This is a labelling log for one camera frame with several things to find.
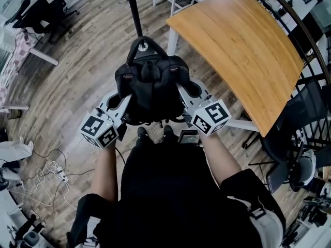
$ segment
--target white cube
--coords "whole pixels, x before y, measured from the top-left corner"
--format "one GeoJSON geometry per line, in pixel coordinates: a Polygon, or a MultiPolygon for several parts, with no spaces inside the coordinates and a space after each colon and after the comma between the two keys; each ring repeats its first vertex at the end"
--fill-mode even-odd
{"type": "Polygon", "coordinates": [[[102,149],[109,146],[118,137],[112,120],[108,117],[107,119],[100,118],[90,113],[85,116],[79,129],[89,143],[102,149]]]}
{"type": "Polygon", "coordinates": [[[196,110],[191,124],[209,136],[223,128],[230,118],[230,112],[224,102],[218,100],[196,110]]]}

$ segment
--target black pole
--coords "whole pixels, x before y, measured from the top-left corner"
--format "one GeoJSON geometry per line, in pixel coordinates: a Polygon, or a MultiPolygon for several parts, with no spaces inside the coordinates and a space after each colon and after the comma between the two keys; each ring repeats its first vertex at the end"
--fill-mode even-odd
{"type": "MultiPolygon", "coordinates": [[[[129,0],[129,3],[130,3],[130,8],[131,8],[131,12],[132,12],[134,25],[136,26],[137,35],[138,35],[138,37],[141,37],[143,35],[143,31],[141,30],[137,1],[129,0]]],[[[144,41],[141,42],[141,47],[145,47],[144,41]]]]}
{"type": "MultiPolygon", "coordinates": [[[[130,3],[130,8],[132,12],[132,17],[134,21],[134,25],[136,26],[136,31],[138,37],[141,37],[143,35],[143,32],[141,30],[141,24],[140,24],[140,18],[139,18],[139,12],[138,12],[138,6],[137,6],[137,1],[136,0],[129,0],[130,3]]],[[[154,54],[154,50],[152,47],[148,45],[146,41],[141,41],[136,58],[144,57],[144,56],[149,56],[154,54]]]]}

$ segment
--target wooden floor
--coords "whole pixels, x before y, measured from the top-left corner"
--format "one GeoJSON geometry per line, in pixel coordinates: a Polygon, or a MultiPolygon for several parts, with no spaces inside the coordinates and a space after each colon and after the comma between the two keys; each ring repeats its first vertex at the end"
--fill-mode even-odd
{"type": "MultiPolygon", "coordinates": [[[[78,126],[85,113],[91,111],[108,91],[115,89],[115,70],[125,62],[130,44],[137,36],[126,0],[81,0],[75,7],[80,15],[74,15],[68,20],[68,23],[72,23],[73,33],[61,37],[54,46],[48,43],[38,46],[38,49],[58,59],[59,65],[53,66],[34,55],[28,57],[13,84],[10,101],[29,104],[30,109],[24,112],[22,118],[5,122],[11,140],[18,139],[20,135],[27,142],[32,140],[35,151],[42,156],[46,156],[52,149],[62,150],[67,158],[67,174],[80,174],[94,168],[98,149],[82,139],[78,126]]],[[[152,0],[138,0],[138,7],[144,34],[166,49],[169,28],[165,20],[170,15],[170,3],[165,2],[153,8],[152,0]]],[[[233,117],[239,118],[243,108],[225,82],[181,39],[178,55],[187,62],[191,76],[202,80],[213,95],[224,100],[233,117]]],[[[186,128],[184,124],[172,126],[177,134],[186,128]]],[[[162,130],[157,124],[147,129],[154,141],[160,140],[162,130]]],[[[137,127],[129,127],[124,140],[117,142],[124,158],[135,144],[136,131],[137,127]]],[[[242,149],[248,131],[225,127],[219,135],[243,168],[247,168],[251,160],[268,160],[259,142],[248,150],[242,149]]],[[[63,156],[57,151],[47,159],[65,165],[63,156]]],[[[34,176],[38,168],[43,168],[45,161],[45,158],[33,154],[23,163],[22,178],[34,176]]],[[[120,181],[124,164],[119,157],[117,163],[120,181]]],[[[264,166],[264,174],[267,169],[268,166],[264,166]]],[[[262,177],[258,167],[254,171],[262,177]]],[[[89,172],[82,176],[70,176],[70,185],[84,195],[89,191],[92,174],[89,172]]],[[[36,178],[30,179],[25,187],[31,190],[37,182],[36,178]]],[[[58,184],[59,180],[53,175],[46,176],[43,185],[51,198],[58,184]]],[[[54,206],[45,206],[13,193],[18,202],[24,202],[26,212],[34,209],[40,215],[47,224],[44,233],[62,247],[65,246],[65,234],[70,230],[76,213],[64,201],[67,191],[65,184],[61,184],[54,206]]],[[[288,185],[283,185],[276,192],[275,199],[288,218],[288,224],[296,216],[305,195],[305,191],[293,193],[288,185]]],[[[50,204],[42,187],[30,197],[50,204]]],[[[66,200],[75,207],[78,199],[77,194],[70,189],[66,200]]]]}

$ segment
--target curved wooden tabletop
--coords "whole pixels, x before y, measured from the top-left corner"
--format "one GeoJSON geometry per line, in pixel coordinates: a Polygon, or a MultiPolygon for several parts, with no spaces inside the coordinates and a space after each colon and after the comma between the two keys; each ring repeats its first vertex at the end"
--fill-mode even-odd
{"type": "Polygon", "coordinates": [[[226,81],[264,137],[303,68],[276,20],[256,0],[205,0],[167,23],[226,81]]]}

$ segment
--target black backpack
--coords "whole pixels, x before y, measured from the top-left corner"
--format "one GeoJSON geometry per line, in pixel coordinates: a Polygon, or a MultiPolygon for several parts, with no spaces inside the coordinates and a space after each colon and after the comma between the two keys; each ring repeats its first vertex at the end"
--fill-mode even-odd
{"type": "Polygon", "coordinates": [[[142,36],[132,43],[127,62],[115,72],[115,79],[120,99],[132,94],[125,115],[128,124],[184,122],[176,119],[184,111],[176,83],[190,88],[188,66],[180,57],[168,56],[151,38],[142,36]],[[142,40],[156,54],[135,59],[142,40]]]}

